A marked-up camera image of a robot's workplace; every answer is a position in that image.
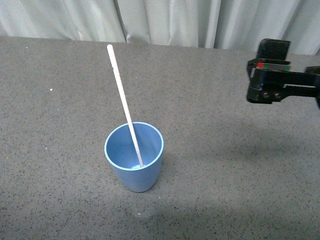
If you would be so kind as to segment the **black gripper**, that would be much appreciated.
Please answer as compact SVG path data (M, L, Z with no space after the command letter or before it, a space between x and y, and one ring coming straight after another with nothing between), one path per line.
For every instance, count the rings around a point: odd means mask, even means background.
M249 85L246 100L253 104L272 104L291 96L314 98L320 104L320 67L308 66L304 72L290 71L286 60L290 41L264 38L256 57L247 62Z

